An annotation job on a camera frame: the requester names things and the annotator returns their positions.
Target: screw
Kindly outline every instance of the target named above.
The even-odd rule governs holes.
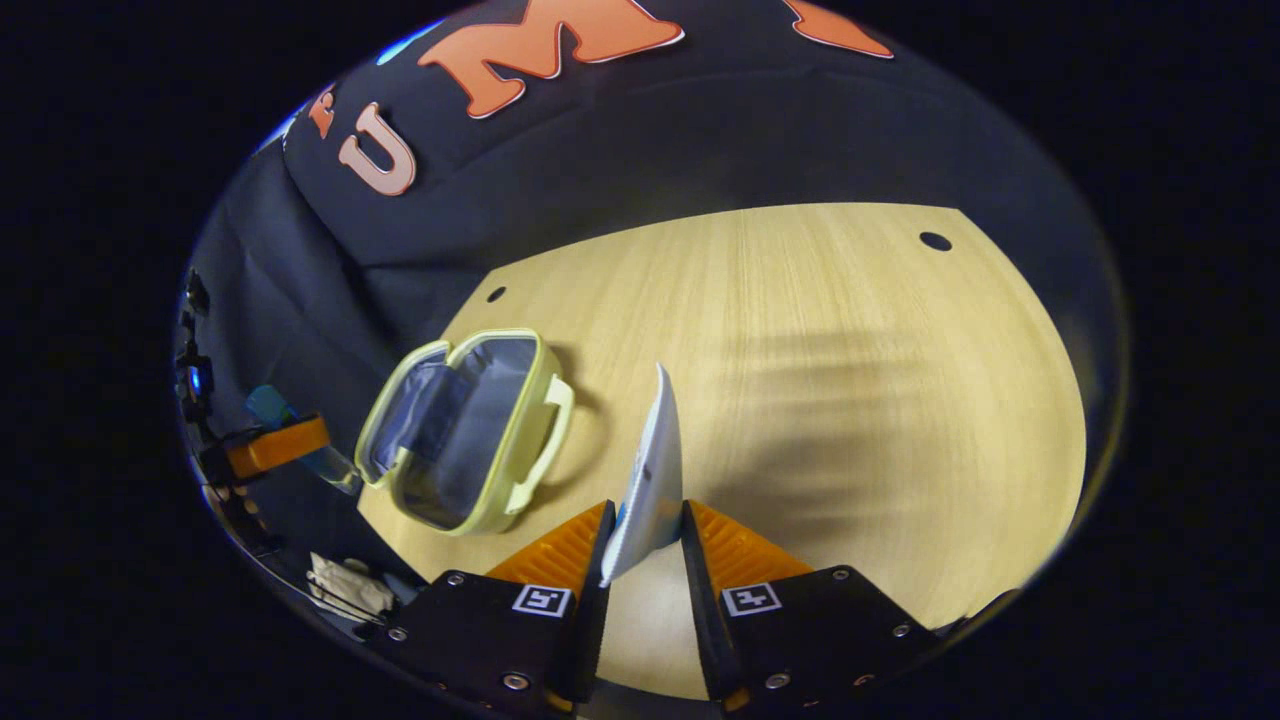
[[[509,691],[527,691],[529,678],[517,675],[516,673],[507,673],[502,676],[502,684],[507,685]]]

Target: orange letter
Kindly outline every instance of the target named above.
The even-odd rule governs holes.
[[[471,99],[467,114],[488,118],[525,94],[522,79],[506,79],[490,65],[544,79],[558,76],[562,26],[577,38],[579,63],[605,63],[685,37],[680,26],[654,19],[635,0],[529,0],[520,24],[465,27],[435,44],[417,64],[444,68]]]
[[[413,151],[396,135],[387,120],[378,117],[378,102],[370,102],[356,118],[356,132],[369,133],[374,142],[383,146],[383,150],[392,156],[392,169],[384,170],[374,164],[364,151],[356,136],[349,135],[342,141],[338,150],[338,161],[347,165],[360,179],[369,183],[369,187],[383,195],[399,195],[413,183]]]
[[[782,0],[796,14],[791,26],[796,32],[814,42],[835,45],[855,53],[865,53],[877,58],[892,58],[893,51],[870,38],[852,20],[842,18],[831,10],[823,10],[803,0]]]
[[[333,90],[332,85],[324,88],[324,92],[320,94],[320,97],[316,97],[316,101],[311,104],[311,109],[307,111],[311,122],[320,128],[320,140],[324,140],[329,135],[329,126],[333,124],[333,94],[329,92],[330,90]]]

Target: table surface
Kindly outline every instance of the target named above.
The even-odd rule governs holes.
[[[428,579],[485,573],[620,502],[655,361],[676,393],[686,497],[814,568],[855,566],[925,626],[1027,582],[1080,495],[1084,411],[1062,341],[957,210],[754,208],[577,242],[490,272],[444,337],[506,327],[561,359],[577,393],[568,439],[498,536],[440,536],[366,488],[361,514]],[[613,584],[598,674],[707,697],[678,543]]]

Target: blue bottle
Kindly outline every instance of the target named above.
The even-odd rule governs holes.
[[[253,388],[253,392],[248,393],[244,400],[244,409],[269,430],[278,430],[285,423],[301,418],[298,411],[284,400],[284,396],[271,386]],[[303,455],[298,461],[347,495],[356,495],[360,489],[360,473],[351,464],[351,460],[343,457],[333,446],[325,446]]]

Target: letter m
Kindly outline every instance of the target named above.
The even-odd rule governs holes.
[[[635,0],[529,0],[518,24],[461,28],[417,64],[444,68],[471,99],[467,114],[486,118],[525,94],[522,79],[503,78],[493,65],[544,79],[558,76],[562,27],[577,38],[579,63],[605,63],[685,37],[678,24],[654,19]]]

